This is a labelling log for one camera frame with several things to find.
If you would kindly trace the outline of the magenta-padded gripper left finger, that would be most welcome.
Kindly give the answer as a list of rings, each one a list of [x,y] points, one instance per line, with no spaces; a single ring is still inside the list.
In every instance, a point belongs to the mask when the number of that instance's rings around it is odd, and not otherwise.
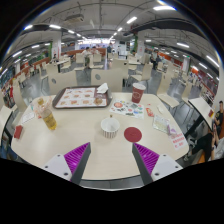
[[[66,154],[56,154],[43,169],[79,185],[90,154],[91,145],[87,142]]]

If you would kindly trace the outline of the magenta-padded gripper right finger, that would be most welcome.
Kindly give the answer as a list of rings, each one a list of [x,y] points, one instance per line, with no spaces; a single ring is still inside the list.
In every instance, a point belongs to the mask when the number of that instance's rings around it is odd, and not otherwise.
[[[132,153],[136,160],[144,185],[164,178],[182,169],[175,160],[167,154],[157,154],[145,146],[134,143]]]

